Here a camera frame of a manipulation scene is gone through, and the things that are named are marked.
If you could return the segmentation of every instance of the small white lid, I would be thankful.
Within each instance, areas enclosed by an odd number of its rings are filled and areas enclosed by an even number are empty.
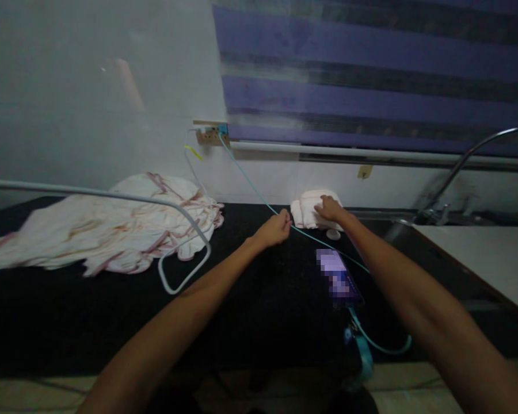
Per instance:
[[[336,229],[329,229],[326,232],[326,237],[330,240],[339,240],[341,238],[340,232]]]

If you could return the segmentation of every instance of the white countertop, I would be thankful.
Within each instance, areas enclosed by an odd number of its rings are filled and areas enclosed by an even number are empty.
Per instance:
[[[518,227],[414,228],[518,306]]]

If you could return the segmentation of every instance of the white wall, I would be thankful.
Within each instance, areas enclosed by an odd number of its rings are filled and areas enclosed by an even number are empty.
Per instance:
[[[145,113],[131,109],[112,59],[129,63]],[[226,119],[207,0],[0,1],[0,178],[103,189],[143,171],[191,178],[189,143],[219,201],[260,202],[223,148],[197,147],[193,119]],[[326,187],[348,206],[412,208],[445,172],[375,166],[362,181],[352,164],[236,156],[276,204]],[[473,189],[480,208],[518,212],[518,174],[465,171],[443,202]],[[0,208],[34,196],[0,192]]]

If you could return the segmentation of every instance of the hand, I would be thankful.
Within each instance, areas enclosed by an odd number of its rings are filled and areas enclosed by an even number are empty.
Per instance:
[[[341,220],[350,215],[340,203],[332,198],[331,195],[322,195],[322,207],[319,205],[315,206],[315,210],[323,219],[328,221],[335,221],[339,223]]]
[[[278,216],[272,216],[269,220],[259,227],[259,230],[252,237],[263,249],[280,244],[290,235],[290,213],[283,209]]]

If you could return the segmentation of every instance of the faucet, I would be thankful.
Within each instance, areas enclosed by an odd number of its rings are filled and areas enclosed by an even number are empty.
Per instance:
[[[462,167],[464,167],[464,164],[466,164],[466,162],[468,161],[468,158],[470,158],[477,150],[479,150],[485,144],[487,144],[499,137],[502,137],[505,135],[510,135],[510,134],[516,133],[516,132],[518,132],[518,127],[505,129],[504,131],[497,132],[496,134],[493,134],[493,135],[487,137],[486,139],[480,141],[473,147],[470,147],[459,158],[459,160],[456,162],[456,164],[453,166],[453,168],[449,172],[449,175],[447,176],[447,178],[445,179],[443,184],[439,187],[439,189],[436,191],[436,193],[428,200],[428,202],[426,203],[426,205],[423,208],[418,210],[415,218],[413,219],[413,222],[415,224],[426,224],[428,222],[428,220],[431,218],[431,216],[433,216],[433,208],[439,202],[439,199],[441,198],[443,193],[445,193],[445,191],[447,190],[447,187],[449,187],[449,185],[455,179],[456,175],[461,171]],[[438,223],[445,224],[445,222],[447,221],[447,214],[448,214],[449,210],[450,210],[450,205],[445,205],[444,213],[446,213],[446,214],[443,214],[443,215],[445,215],[445,219],[438,220]]]

